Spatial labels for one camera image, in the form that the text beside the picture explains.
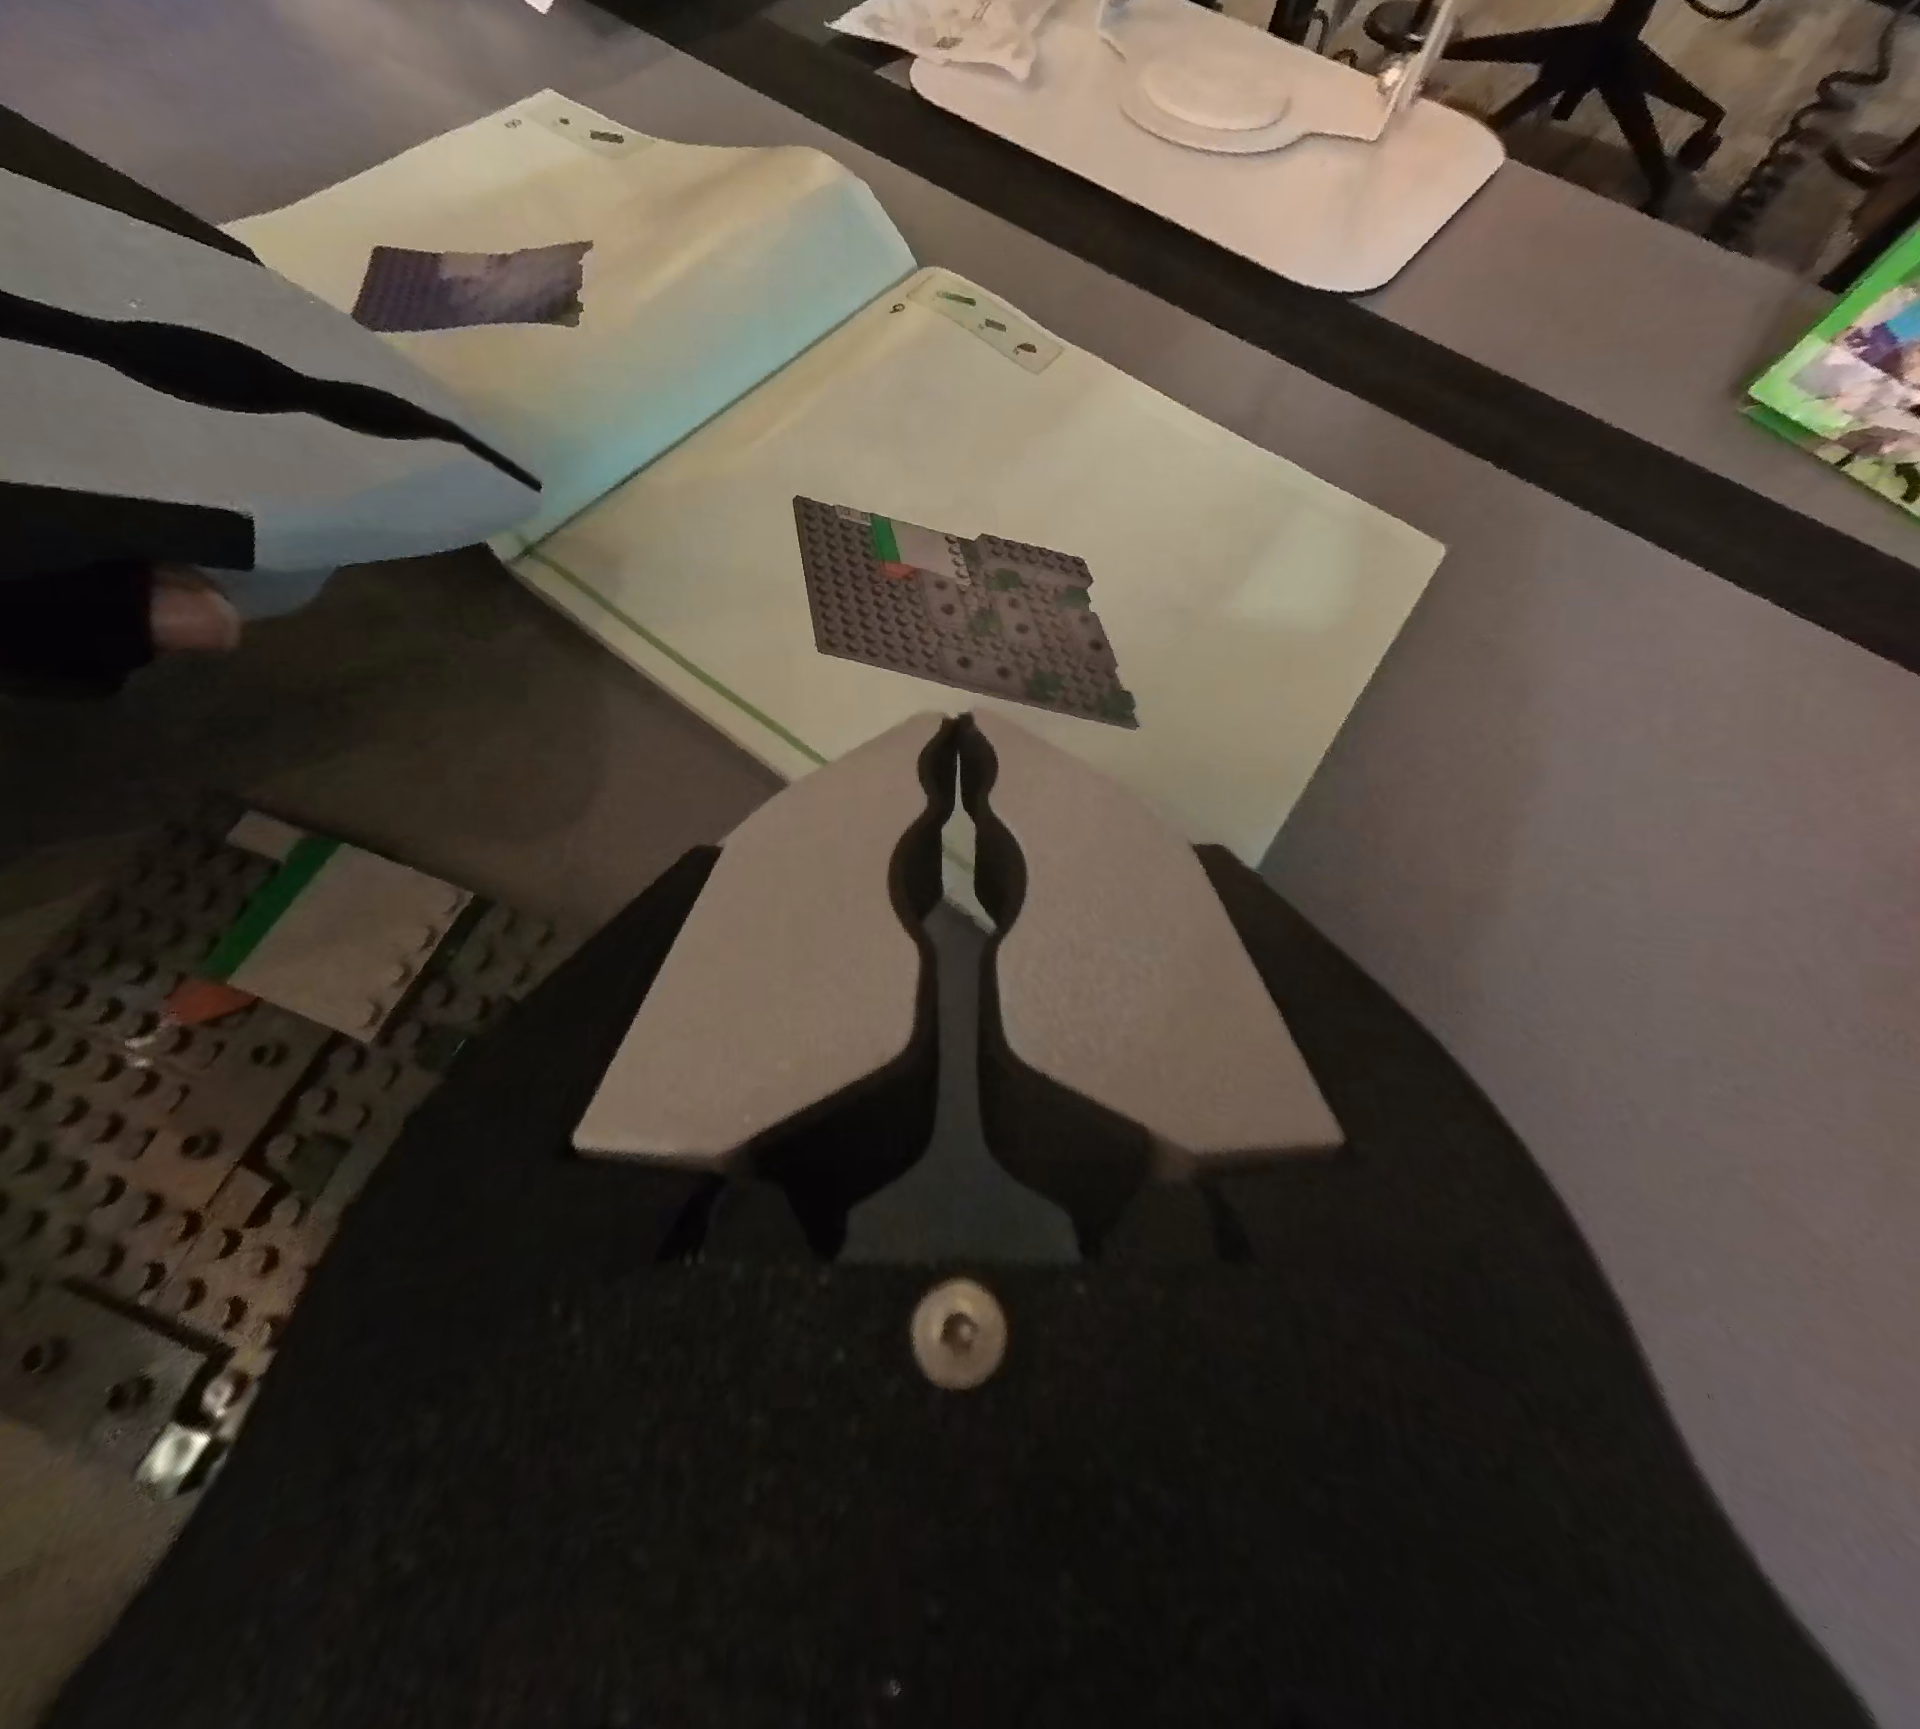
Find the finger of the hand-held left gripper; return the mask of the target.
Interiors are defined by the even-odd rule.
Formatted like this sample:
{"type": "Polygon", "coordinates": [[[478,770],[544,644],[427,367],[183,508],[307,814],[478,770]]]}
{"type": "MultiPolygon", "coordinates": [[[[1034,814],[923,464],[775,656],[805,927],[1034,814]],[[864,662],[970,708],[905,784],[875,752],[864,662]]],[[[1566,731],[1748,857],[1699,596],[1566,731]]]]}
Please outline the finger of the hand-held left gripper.
{"type": "Polygon", "coordinates": [[[540,499],[533,470],[352,322],[3,321],[6,585],[405,561],[486,541],[540,499]]]}
{"type": "Polygon", "coordinates": [[[3,478],[540,489],[430,376],[266,265],[3,178],[3,478]]]}

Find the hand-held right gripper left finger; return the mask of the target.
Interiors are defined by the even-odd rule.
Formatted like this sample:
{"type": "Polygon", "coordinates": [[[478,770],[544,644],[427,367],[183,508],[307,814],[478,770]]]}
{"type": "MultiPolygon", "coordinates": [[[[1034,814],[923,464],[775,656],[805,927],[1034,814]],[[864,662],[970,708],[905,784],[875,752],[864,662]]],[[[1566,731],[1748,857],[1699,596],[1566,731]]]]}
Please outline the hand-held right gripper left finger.
{"type": "Polygon", "coordinates": [[[900,1062],[927,1018],[958,721],[914,714],[736,825],[573,1148],[733,1164],[900,1062]]]}

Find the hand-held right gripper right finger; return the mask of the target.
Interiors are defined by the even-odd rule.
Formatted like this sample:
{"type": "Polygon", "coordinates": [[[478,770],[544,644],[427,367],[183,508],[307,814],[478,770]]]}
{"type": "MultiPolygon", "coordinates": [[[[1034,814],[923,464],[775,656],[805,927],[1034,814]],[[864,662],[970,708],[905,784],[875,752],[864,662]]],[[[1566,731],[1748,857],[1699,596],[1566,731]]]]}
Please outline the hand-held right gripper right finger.
{"type": "Polygon", "coordinates": [[[1199,1164],[1341,1148],[1341,1125],[1196,847],[1025,725],[959,738],[973,892],[1015,1065],[1199,1164]]]}

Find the grey studded baseplate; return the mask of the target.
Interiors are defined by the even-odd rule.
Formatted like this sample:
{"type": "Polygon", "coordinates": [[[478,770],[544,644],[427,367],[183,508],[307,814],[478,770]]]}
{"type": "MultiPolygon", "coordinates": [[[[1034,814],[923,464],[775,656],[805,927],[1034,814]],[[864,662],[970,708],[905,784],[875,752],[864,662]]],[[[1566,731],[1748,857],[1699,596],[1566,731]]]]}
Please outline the grey studded baseplate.
{"type": "MultiPolygon", "coordinates": [[[[134,1181],[145,1138],[127,1108],[144,1062],[173,1051],[172,1030],[199,1030],[165,1021],[159,1006],[277,868],[224,846],[238,814],[218,798],[159,829],[3,988],[3,1305],[68,1285],[165,1324],[156,1289],[199,1229],[199,1208],[134,1181]]],[[[474,899],[364,1044],[391,1044],[408,1018],[474,1018],[482,1002],[500,1002],[500,1021],[576,945],[563,927],[474,899]]],[[[206,1027],[276,1025],[323,1027],[269,1002],[206,1027]]]]}

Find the person's left hand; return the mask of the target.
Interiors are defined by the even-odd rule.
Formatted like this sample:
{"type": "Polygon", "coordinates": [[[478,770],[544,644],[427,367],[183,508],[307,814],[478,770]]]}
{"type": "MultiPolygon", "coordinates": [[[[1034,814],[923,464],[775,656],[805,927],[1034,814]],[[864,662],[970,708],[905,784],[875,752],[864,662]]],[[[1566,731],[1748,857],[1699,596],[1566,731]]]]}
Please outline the person's left hand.
{"type": "Polygon", "coordinates": [[[238,641],[238,611],[194,569],[107,561],[3,582],[8,698],[105,698],[156,656],[238,641]]]}

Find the green flat brick plate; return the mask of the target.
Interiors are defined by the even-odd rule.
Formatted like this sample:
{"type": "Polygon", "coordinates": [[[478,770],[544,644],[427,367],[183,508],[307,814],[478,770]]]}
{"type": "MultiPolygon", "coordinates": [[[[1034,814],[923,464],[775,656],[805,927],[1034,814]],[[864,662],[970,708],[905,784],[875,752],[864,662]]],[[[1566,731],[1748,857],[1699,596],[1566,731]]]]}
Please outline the green flat brick plate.
{"type": "Polygon", "coordinates": [[[277,863],[276,874],[260,881],[238,917],[206,952],[194,978],[221,986],[234,982],[234,978],[252,961],[255,950],[273,936],[273,930],[342,850],[345,843],[335,837],[304,835],[277,863]]]}

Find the open instruction booklet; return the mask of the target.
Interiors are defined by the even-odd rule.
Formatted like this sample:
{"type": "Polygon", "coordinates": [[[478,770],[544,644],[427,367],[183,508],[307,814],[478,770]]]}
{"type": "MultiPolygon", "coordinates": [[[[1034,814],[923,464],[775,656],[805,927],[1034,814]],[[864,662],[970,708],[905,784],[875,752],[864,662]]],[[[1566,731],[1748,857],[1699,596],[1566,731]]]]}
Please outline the open instruction booklet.
{"type": "Polygon", "coordinates": [[[1442,565],[809,146],[541,89],[224,230],[540,478],[528,592],[782,780],[983,708],[1254,864],[1442,565]]]}

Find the dark grey brick plate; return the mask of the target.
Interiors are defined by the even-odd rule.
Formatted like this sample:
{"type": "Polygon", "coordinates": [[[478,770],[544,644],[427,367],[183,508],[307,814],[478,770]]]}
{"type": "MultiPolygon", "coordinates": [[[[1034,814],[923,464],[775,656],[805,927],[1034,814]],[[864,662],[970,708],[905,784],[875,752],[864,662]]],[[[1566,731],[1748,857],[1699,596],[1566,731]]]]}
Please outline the dark grey brick plate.
{"type": "Polygon", "coordinates": [[[201,1400],[231,1354],[68,1285],[3,1308],[3,1416],[134,1470],[201,1400]]]}
{"type": "Polygon", "coordinates": [[[307,1025],[265,1032],[172,1030],[128,1097],[145,1138],[131,1176],[172,1205],[206,1208],[249,1170],[308,1202],[345,1199],[371,1132],[375,1051],[307,1025]]]}

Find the crumpled clear plastic bag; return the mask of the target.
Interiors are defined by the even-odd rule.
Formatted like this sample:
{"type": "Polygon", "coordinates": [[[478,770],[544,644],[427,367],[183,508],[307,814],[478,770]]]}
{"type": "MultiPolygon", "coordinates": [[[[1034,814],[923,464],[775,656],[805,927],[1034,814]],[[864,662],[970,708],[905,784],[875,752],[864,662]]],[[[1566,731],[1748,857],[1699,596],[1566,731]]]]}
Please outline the crumpled clear plastic bag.
{"type": "Polygon", "coordinates": [[[937,67],[989,67],[1028,82],[1062,0],[860,0],[832,35],[937,67]]]}

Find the white lamp base stand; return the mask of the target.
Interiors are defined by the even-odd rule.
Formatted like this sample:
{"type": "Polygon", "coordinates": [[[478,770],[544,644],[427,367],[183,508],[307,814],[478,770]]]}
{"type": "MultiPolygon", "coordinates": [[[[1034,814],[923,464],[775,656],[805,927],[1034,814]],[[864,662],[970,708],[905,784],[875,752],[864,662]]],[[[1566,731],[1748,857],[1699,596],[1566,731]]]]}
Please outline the white lamp base stand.
{"type": "Polygon", "coordinates": [[[1376,291],[1502,165],[1495,133],[1422,84],[1459,0],[1415,57],[1368,75],[1187,0],[1062,0],[1029,75],[914,60],[917,98],[1180,230],[1316,291],[1376,291]]]}

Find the green printed box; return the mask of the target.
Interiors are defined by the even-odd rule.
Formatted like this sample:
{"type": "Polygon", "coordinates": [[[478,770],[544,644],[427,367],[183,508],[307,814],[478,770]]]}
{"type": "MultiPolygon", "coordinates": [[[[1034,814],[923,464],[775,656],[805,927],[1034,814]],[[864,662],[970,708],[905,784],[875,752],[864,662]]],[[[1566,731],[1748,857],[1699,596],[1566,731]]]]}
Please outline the green printed box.
{"type": "Polygon", "coordinates": [[[1740,414],[1918,520],[1918,227],[1756,373],[1740,414]]]}

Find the black office chair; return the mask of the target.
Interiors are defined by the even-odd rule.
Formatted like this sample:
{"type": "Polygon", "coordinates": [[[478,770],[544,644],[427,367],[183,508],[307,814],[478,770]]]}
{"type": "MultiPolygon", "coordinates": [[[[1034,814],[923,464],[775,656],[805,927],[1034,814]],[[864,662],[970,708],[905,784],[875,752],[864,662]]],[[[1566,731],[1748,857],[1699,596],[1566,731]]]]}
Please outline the black office chair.
{"type": "Polygon", "coordinates": [[[1646,43],[1657,5],[1613,0],[1571,26],[1453,36],[1442,60],[1533,67],[1533,82],[1488,122],[1495,136],[1540,110],[1566,122],[1581,101],[1603,101],[1646,183],[1641,210],[1658,220],[1676,178],[1719,151],[1726,113],[1646,43]]]}

